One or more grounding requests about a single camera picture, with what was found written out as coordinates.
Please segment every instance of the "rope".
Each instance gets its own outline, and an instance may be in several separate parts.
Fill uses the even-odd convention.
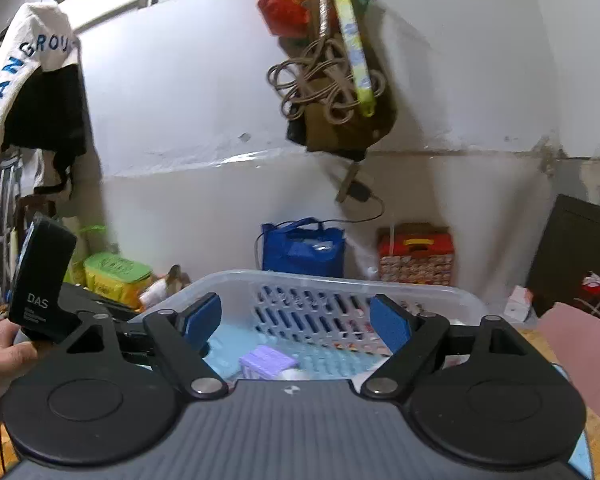
[[[293,79],[282,82],[284,72],[291,74]],[[374,96],[380,97],[386,89],[386,78],[378,70],[370,70],[369,75]],[[312,84],[323,78],[330,80],[323,88],[318,89]],[[319,38],[299,57],[290,57],[272,66],[267,72],[267,80],[282,97],[280,109],[290,121],[299,119],[307,105],[321,103],[329,123],[345,124],[360,104],[355,97],[356,87],[347,51],[335,38]]]

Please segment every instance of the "purple box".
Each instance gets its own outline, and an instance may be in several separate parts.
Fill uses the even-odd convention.
[[[245,379],[275,379],[278,374],[298,366],[298,361],[266,346],[258,346],[239,359]]]

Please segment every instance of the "blue gripper pad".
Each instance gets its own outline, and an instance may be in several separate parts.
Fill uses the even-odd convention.
[[[380,339],[394,354],[411,338],[411,330],[407,320],[396,314],[378,296],[371,299],[369,321]]]
[[[220,296],[209,293],[180,314],[180,333],[194,348],[200,350],[216,331],[222,319]]]

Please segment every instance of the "red cloth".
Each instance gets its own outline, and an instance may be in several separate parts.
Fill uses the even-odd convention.
[[[571,303],[574,307],[600,318],[600,277],[594,272],[584,277],[580,293]]]

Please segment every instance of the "pink fabric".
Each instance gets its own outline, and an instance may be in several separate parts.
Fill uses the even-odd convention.
[[[600,417],[600,319],[556,303],[538,330],[589,406]]]

